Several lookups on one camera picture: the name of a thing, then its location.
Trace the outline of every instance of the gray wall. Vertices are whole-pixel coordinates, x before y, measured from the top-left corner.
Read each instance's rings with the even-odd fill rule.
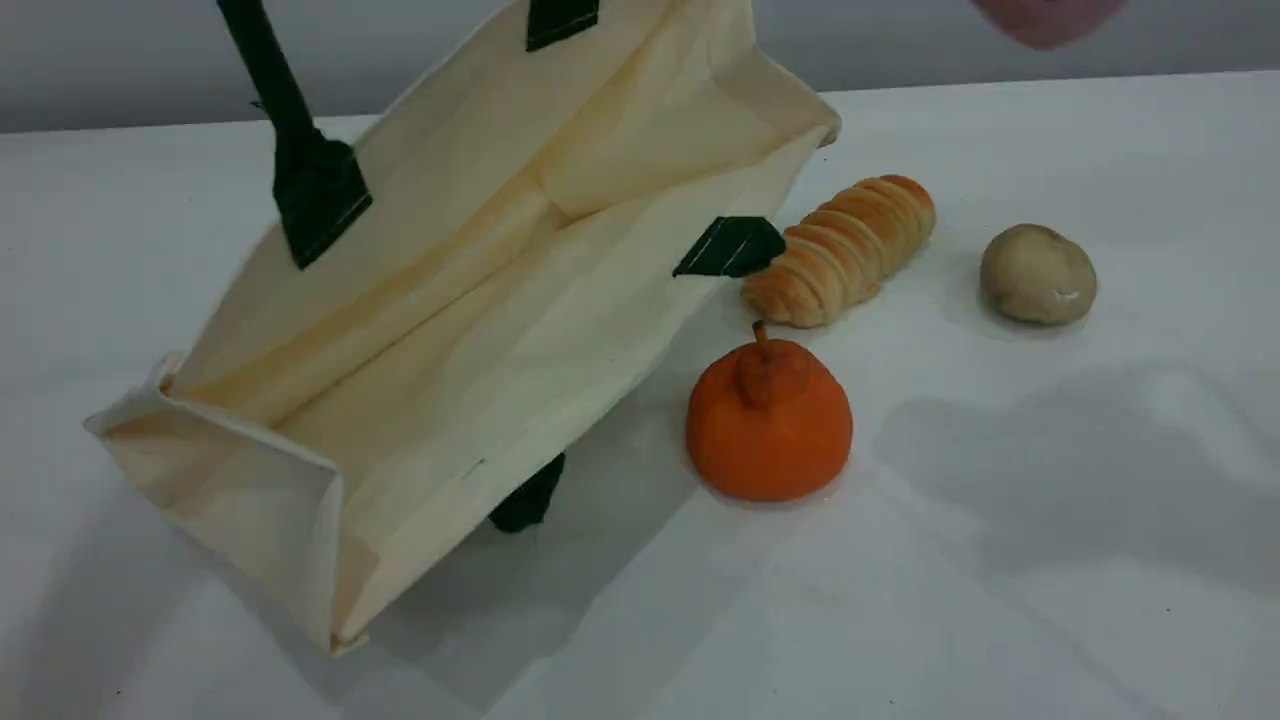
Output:
[[[266,0],[319,114],[381,110],[502,0]],[[818,90],[1280,67],[1280,3],[1132,0],[1036,53],[968,0],[755,0]],[[261,117],[214,0],[4,0],[0,131]]]

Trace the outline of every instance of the cream tote bag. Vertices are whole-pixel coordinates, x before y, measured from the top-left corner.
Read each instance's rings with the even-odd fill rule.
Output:
[[[750,0],[552,5],[422,77],[355,143],[340,237],[300,261],[270,228],[195,347],[87,421],[332,652],[650,372],[838,132]]]

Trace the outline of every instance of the potato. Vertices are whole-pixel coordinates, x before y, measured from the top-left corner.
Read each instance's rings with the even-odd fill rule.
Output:
[[[1001,315],[1065,325],[1093,306],[1098,277],[1079,245],[1043,225],[1020,224],[982,254],[982,295]]]

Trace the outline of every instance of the fake fruit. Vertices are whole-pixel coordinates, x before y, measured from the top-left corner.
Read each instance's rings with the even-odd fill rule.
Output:
[[[698,473],[740,500],[781,502],[833,480],[849,460],[854,416],[840,382],[795,342],[755,342],[712,364],[689,398],[685,445]]]
[[[982,254],[982,295],[997,313],[1028,323],[1065,325],[1083,318],[1098,295],[1098,275],[1079,245],[1043,225],[1014,225]]]

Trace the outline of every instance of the pink object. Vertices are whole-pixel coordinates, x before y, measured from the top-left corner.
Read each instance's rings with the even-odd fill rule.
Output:
[[[1125,0],[974,0],[1014,40],[1052,50],[1097,29]]]

